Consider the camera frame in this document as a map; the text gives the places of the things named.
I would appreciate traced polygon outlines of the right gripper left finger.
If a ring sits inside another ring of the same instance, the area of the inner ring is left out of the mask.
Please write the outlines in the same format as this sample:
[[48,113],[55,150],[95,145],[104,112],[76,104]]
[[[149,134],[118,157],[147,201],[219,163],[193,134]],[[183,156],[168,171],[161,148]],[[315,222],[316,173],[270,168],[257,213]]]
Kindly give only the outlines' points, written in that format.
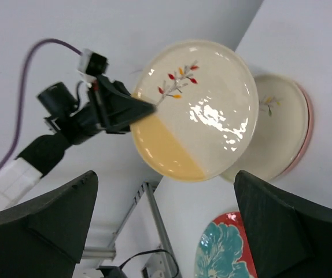
[[0,277],[72,277],[82,258],[98,192],[88,171],[0,211]]

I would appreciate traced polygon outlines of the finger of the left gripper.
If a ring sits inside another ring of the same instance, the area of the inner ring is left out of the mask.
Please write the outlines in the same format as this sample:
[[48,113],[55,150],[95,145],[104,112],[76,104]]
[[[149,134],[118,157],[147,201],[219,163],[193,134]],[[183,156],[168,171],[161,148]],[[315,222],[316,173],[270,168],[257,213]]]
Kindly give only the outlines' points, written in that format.
[[151,115],[156,106],[131,96],[124,83],[97,76],[96,102],[100,128],[108,134],[126,134],[130,125]]

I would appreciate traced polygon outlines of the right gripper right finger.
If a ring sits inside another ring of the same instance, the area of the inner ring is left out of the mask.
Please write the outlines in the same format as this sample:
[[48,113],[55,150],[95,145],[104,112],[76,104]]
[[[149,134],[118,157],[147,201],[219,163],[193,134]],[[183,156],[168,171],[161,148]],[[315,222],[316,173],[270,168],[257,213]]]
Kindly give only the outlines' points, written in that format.
[[234,190],[258,277],[332,277],[332,209],[247,171]]

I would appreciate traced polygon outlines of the red blue floral plate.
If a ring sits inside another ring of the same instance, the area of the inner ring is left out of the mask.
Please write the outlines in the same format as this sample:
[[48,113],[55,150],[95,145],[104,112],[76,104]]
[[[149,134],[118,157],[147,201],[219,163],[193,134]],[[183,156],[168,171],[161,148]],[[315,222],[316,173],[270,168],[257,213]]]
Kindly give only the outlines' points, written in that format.
[[257,277],[238,211],[216,217],[198,242],[195,277]]

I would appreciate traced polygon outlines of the tan plate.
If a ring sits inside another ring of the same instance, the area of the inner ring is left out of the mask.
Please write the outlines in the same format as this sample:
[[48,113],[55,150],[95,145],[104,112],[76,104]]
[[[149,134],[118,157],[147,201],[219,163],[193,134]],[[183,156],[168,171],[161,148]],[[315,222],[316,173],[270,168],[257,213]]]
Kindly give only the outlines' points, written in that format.
[[131,125],[142,159],[178,181],[209,180],[246,151],[259,97],[253,76],[234,51],[216,42],[178,42],[144,68],[133,96],[154,104]]

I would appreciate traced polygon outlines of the pink cream branch plate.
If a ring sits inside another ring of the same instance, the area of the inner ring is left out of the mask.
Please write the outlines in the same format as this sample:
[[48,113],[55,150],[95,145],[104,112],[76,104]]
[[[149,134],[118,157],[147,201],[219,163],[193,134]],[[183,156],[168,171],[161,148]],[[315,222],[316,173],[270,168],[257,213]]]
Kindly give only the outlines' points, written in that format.
[[308,92],[305,90],[305,88],[300,85],[298,82],[294,82],[295,86],[298,88],[298,90],[301,92],[302,96],[304,97],[305,103],[306,103],[306,112],[307,112],[307,122],[306,122],[306,129],[303,137],[301,138],[300,147],[294,156],[294,158],[290,161],[290,163],[287,165],[287,167],[281,171],[276,178],[281,178],[282,176],[290,173],[301,161],[301,159],[306,154],[306,151],[308,150],[308,147],[311,143],[312,136],[313,136],[313,130],[315,126],[315,110],[312,103],[312,100],[308,94]]

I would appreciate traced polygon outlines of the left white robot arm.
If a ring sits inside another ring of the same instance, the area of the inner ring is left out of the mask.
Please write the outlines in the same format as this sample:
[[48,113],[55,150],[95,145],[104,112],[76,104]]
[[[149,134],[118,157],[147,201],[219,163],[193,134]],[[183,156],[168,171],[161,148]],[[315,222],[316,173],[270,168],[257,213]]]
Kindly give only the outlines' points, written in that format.
[[123,83],[98,78],[87,89],[89,101],[80,106],[58,82],[38,95],[49,112],[45,121],[52,134],[39,136],[0,170],[0,211],[15,206],[63,159],[65,151],[104,131],[126,134],[131,124],[153,114],[154,104],[130,96]]

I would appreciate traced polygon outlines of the aluminium mounting rail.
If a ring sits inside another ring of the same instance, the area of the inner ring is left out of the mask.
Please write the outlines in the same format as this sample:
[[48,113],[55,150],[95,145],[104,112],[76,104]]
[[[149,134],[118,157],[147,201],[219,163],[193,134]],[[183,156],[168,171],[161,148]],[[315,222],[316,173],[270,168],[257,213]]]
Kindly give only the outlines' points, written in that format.
[[120,227],[106,247],[86,247],[83,259],[93,268],[77,267],[73,277],[181,277],[154,192],[143,182]]

